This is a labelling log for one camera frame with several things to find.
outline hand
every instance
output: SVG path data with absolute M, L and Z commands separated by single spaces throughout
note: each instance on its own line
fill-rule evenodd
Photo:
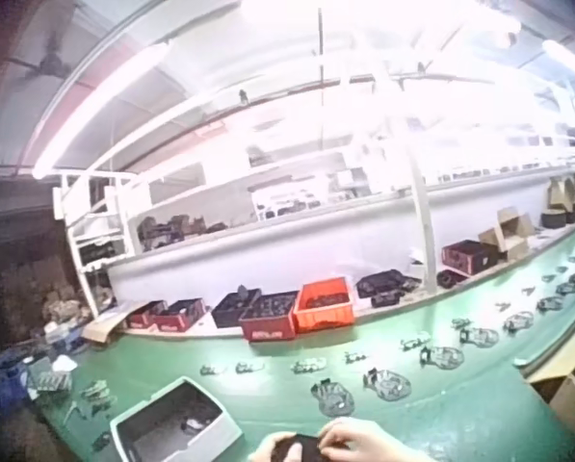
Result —
M 319 439 L 322 454 L 332 462 L 433 462 L 374 422 L 339 418 L 322 428 Z M 350 444 L 350 448 L 333 448 L 337 443 Z
M 289 431 L 280 431 L 278 433 L 273 433 L 264 438 L 261 442 L 259 448 L 248 457 L 248 462 L 270 462 L 270 457 L 272 456 L 272 451 L 276 447 L 276 444 L 296 436 L 296 433 Z M 295 443 L 289 448 L 287 452 L 287 457 L 283 462 L 301 462 L 302 461 L 302 446 L 300 443 Z

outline red plastic bin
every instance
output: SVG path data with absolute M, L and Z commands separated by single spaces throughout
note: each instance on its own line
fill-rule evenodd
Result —
M 280 313 L 272 310 L 264 311 L 264 303 L 283 297 L 286 306 Z M 296 338 L 296 323 L 294 308 L 299 300 L 299 292 L 284 292 L 280 294 L 261 295 L 253 306 L 240 317 L 240 325 L 249 342 L 268 342 L 277 340 L 293 340 Z
M 308 300 L 323 295 L 347 295 L 348 301 L 320 308 L 306 308 Z M 344 277 L 336 277 L 325 281 L 305 284 L 300 293 L 300 299 L 294 310 L 298 332 L 312 332 L 314 330 L 333 329 L 352 325 L 353 300 Z
M 155 300 L 138 308 L 126 318 L 129 329 L 147 329 L 154 323 L 154 315 L 168 307 L 164 300 Z
M 162 332 L 185 332 L 206 313 L 201 298 L 178 300 L 154 315 L 154 323 Z

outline green workbench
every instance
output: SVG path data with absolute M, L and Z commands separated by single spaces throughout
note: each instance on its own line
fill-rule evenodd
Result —
M 109 421 L 180 376 L 189 376 L 208 390 L 228 410 L 244 436 L 220 459 L 246 460 L 267 433 L 296 430 L 315 434 L 328 421 L 310 394 L 310 388 L 330 377 L 353 394 L 354 417 L 378 422 L 399 439 L 439 457 L 454 461 L 567 460 L 575 450 L 575 436 L 554 417 L 552 411 L 524 381 L 514 366 L 533 364 L 553 345 L 562 342 L 575 326 L 575 295 L 565 298 L 560 312 L 536 313 L 534 326 L 514 337 L 503 332 L 503 321 L 511 314 L 534 311 L 543 296 L 553 295 L 558 284 L 575 272 L 575 232 L 534 259 L 482 284 L 437 303 L 386 318 L 298 337 L 293 342 L 250 345 L 244 339 L 165 341 L 124 336 L 104 351 L 87 351 L 76 356 L 79 367 L 73 373 L 73 393 L 64 402 L 41 397 L 39 406 L 57 433 L 84 460 L 118 460 L 113 445 L 99 453 L 91 443 Z M 541 276 L 557 273 L 551 283 Z M 536 287 L 532 295 L 522 289 Z M 499 313 L 495 302 L 512 306 Z M 469 318 L 477 326 L 497 329 L 501 340 L 491 349 L 461 346 L 452 319 Z M 400 340 L 418 331 L 428 331 L 433 344 L 460 347 L 465 362 L 454 371 L 433 366 L 422 368 L 419 349 L 402 352 Z M 374 355 L 367 362 L 346 365 L 346 351 Z M 300 359 L 324 357 L 321 372 L 295 375 L 291 366 Z M 238 361 L 263 358 L 265 369 L 236 374 Z M 228 366 L 217 376 L 201 376 L 204 364 Z M 362 386 L 362 374 L 371 367 L 389 369 L 411 381 L 412 394 L 400 401 L 386 402 Z M 117 403 L 108 412 L 90 419 L 73 414 L 63 424 L 73 398 L 93 380 L 105 379 Z

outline black box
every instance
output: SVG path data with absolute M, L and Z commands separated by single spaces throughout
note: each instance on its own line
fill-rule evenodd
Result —
M 237 292 L 228 294 L 214 310 L 212 318 L 219 329 L 224 327 L 238 327 L 240 317 L 250 308 L 255 300 L 261 296 L 260 289 L 250 289 L 246 300 L 241 300 Z
M 357 296 L 368 298 L 384 292 L 400 289 L 405 283 L 405 277 L 397 269 L 376 272 L 360 279 L 357 284 Z
M 473 275 L 497 265 L 499 250 L 491 244 L 461 241 L 443 247 L 441 260 L 447 267 Z

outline white wall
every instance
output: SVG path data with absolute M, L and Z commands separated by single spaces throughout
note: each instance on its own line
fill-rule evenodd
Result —
M 437 255 L 443 245 L 477 240 L 510 205 L 538 224 L 548 180 L 540 173 L 431 193 Z M 109 274 L 118 299 L 202 296 L 214 305 L 239 284 L 272 293 L 333 275 L 354 283 L 379 270 L 404 270 L 412 246 L 421 246 L 420 230 L 412 200 L 404 198 L 148 254 Z

